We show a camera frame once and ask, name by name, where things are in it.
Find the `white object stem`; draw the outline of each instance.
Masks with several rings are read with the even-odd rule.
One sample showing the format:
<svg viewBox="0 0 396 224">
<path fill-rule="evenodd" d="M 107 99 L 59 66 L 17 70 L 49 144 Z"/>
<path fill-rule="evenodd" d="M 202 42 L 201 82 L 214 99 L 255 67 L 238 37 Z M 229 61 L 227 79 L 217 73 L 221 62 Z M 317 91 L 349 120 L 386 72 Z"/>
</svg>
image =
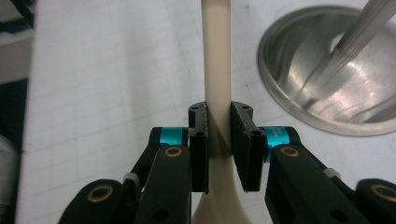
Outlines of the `white object stem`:
<svg viewBox="0 0 396 224">
<path fill-rule="evenodd" d="M 209 193 L 203 194 L 193 224 L 251 223 L 233 179 L 231 152 L 231 3 L 202 0 L 205 101 L 209 128 Z"/>
</svg>

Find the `black plastic bracket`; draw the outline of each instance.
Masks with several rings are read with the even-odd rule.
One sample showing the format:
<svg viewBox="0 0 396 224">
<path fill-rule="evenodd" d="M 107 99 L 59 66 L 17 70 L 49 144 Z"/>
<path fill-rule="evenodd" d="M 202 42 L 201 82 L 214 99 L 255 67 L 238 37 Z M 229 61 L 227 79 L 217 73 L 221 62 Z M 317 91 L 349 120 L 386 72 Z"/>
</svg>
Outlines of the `black plastic bracket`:
<svg viewBox="0 0 396 224">
<path fill-rule="evenodd" d="M 396 185 L 381 179 L 359 181 L 354 204 L 372 223 L 396 223 Z"/>
<path fill-rule="evenodd" d="M 139 176 L 140 183 L 143 187 L 146 185 L 155 155 L 161 147 L 160 138 L 162 129 L 162 127 L 155 127 L 151 130 L 148 145 L 131 171 L 131 173 Z"/>
<path fill-rule="evenodd" d="M 262 182 L 266 136 L 254 124 L 253 108 L 237 102 L 231 104 L 231 139 L 233 160 L 244 191 L 259 191 Z"/>
<path fill-rule="evenodd" d="M 60 224 L 119 223 L 122 185 L 115 180 L 100 179 L 82 188 L 66 207 Z"/>
<path fill-rule="evenodd" d="M 274 223 L 369 223 L 304 147 L 274 148 L 265 202 Z"/>
<path fill-rule="evenodd" d="M 207 148 L 206 103 L 189 107 L 191 176 L 193 192 L 209 192 L 209 151 Z"/>
<path fill-rule="evenodd" d="M 134 223 L 191 223 L 190 161 L 183 146 L 158 151 Z"/>
</svg>

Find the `screw hole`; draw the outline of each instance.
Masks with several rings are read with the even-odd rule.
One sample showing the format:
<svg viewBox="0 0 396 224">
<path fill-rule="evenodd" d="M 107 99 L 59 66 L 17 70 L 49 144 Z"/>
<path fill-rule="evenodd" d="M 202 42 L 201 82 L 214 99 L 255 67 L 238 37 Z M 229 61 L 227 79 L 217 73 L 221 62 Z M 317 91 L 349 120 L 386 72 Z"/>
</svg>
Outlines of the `screw hole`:
<svg viewBox="0 0 396 224">
<path fill-rule="evenodd" d="M 295 150 L 293 150 L 292 148 L 287 147 L 287 148 L 285 149 L 285 152 L 286 152 L 286 153 L 289 153 L 289 154 L 294 154 L 294 153 L 295 153 Z"/>
<path fill-rule="evenodd" d="M 347 215 L 337 209 L 330 210 L 330 216 L 340 222 L 347 222 Z"/>
<path fill-rule="evenodd" d="M 378 191 L 379 191 L 381 194 L 383 194 L 383 195 L 385 195 L 385 196 L 388 196 L 388 197 L 395 197 L 395 196 L 396 196 L 396 192 L 393 191 L 393 190 L 391 190 L 391 189 L 383 188 L 383 189 L 378 189 Z"/>
<path fill-rule="evenodd" d="M 255 136 L 260 136 L 260 135 L 262 135 L 262 132 L 256 130 L 256 131 L 251 131 L 251 134 L 253 134 Z"/>
<path fill-rule="evenodd" d="M 107 193 L 108 193 L 107 189 L 98 189 L 92 194 L 92 196 L 94 198 L 101 198 L 101 197 L 105 196 Z"/>
<path fill-rule="evenodd" d="M 169 154 L 177 154 L 177 153 L 178 153 L 178 149 L 177 149 L 177 148 L 170 148 L 170 149 L 168 150 L 168 153 L 169 153 Z"/>
<path fill-rule="evenodd" d="M 152 214 L 152 218 L 158 222 L 164 222 L 169 218 L 169 212 L 165 209 L 159 209 Z"/>
</svg>

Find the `metal bowl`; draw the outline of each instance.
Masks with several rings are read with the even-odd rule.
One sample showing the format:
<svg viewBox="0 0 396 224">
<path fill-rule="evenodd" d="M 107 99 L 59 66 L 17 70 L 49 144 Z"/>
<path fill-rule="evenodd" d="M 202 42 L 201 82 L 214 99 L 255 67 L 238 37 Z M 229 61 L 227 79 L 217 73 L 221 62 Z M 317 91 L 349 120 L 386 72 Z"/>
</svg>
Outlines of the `metal bowl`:
<svg viewBox="0 0 396 224">
<path fill-rule="evenodd" d="M 394 26 L 387 24 L 319 94 L 309 90 L 313 87 L 303 89 L 359 13 L 345 7 L 311 7 L 276 21 L 259 47 L 262 80 L 287 111 L 321 130 L 355 136 L 390 133 L 396 130 Z"/>
</svg>

